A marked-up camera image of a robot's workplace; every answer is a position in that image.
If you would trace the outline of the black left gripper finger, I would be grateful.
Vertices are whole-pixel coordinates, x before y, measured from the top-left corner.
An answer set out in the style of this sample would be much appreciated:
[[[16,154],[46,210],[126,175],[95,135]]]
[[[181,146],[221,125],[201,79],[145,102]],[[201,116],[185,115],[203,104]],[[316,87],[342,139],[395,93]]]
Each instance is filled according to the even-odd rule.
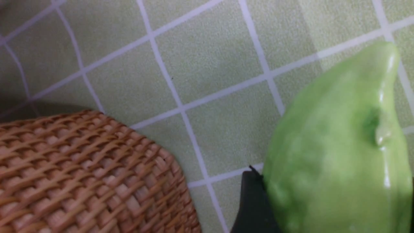
[[[253,167],[242,173],[239,210],[231,233],[281,233],[275,220],[263,176]]]

